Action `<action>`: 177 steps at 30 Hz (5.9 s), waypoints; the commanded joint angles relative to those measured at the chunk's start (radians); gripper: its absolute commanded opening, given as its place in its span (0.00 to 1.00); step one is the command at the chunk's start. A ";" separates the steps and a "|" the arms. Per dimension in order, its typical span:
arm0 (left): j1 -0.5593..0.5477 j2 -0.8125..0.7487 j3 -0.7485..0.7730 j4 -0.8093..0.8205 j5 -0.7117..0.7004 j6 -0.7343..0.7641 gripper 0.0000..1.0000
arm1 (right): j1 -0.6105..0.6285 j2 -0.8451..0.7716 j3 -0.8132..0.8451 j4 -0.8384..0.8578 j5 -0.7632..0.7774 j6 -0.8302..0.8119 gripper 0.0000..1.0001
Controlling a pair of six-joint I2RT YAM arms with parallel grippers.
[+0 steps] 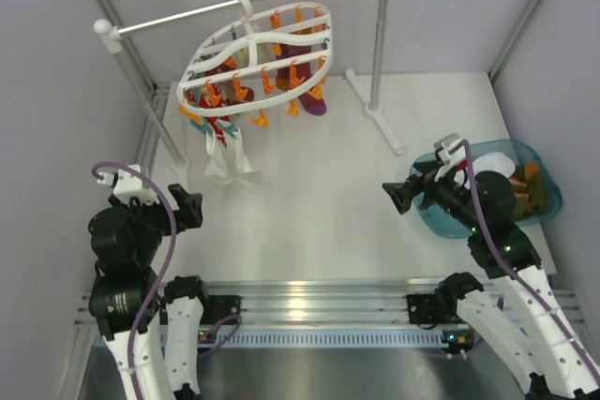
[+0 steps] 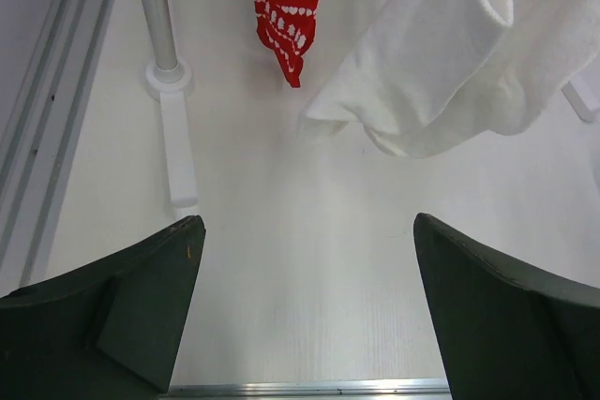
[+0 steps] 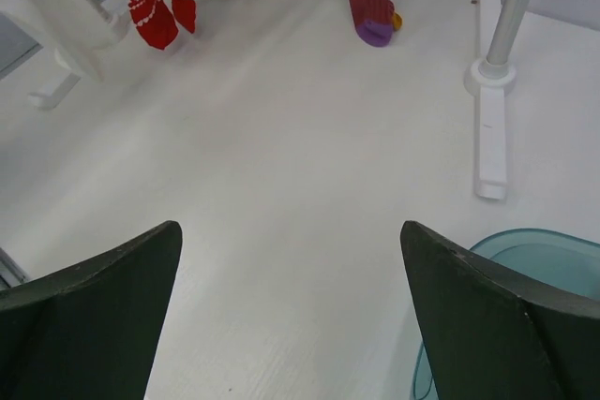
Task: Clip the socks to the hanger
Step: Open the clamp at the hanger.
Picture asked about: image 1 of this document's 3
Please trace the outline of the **white oval clip hanger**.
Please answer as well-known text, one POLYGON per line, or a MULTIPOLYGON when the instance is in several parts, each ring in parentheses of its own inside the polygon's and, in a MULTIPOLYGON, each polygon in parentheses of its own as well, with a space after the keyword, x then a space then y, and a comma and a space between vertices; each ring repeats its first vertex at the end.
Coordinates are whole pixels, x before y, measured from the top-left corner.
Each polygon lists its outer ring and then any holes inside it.
POLYGON ((206 39, 176 88, 179 111, 192 117, 221 117, 287 104, 304 93, 323 99, 333 60, 333 24, 319 3, 292 3, 256 12, 250 0, 233 0, 239 19, 206 39), (312 51, 277 60, 280 45, 312 51), (295 78, 294 64, 310 63, 307 81, 295 78), (290 89, 276 86, 280 68, 290 67, 290 89))

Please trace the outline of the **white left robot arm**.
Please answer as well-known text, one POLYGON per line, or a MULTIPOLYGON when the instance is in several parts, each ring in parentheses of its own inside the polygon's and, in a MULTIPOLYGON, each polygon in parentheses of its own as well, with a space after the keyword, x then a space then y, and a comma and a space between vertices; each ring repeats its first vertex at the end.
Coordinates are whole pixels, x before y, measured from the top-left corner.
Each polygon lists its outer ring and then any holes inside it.
POLYGON ((97 256, 89 311, 115 361, 128 399, 199 399, 198 327, 212 301, 197 276, 177 276, 162 294, 151 267, 166 236, 203 223, 200 193, 169 185, 177 210, 169 215, 156 200, 120 201, 89 222, 97 256))

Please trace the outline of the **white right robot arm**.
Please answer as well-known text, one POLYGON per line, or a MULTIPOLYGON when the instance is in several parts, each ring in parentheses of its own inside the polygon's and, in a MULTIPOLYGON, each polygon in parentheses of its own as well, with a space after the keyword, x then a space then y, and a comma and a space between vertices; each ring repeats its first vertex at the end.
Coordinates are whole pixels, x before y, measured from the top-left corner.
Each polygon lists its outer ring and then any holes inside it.
POLYGON ((516 198, 505 176, 484 170, 469 185, 461 185, 452 177, 412 175, 401 183, 385 183, 382 189, 402 215, 421 196, 423 207, 438 206, 469 229, 472 258, 518 322, 513 323, 467 272, 447 276, 435 290, 444 319, 470 325, 526 398, 598 398, 599 364, 556 300, 533 243, 514 222, 516 198))

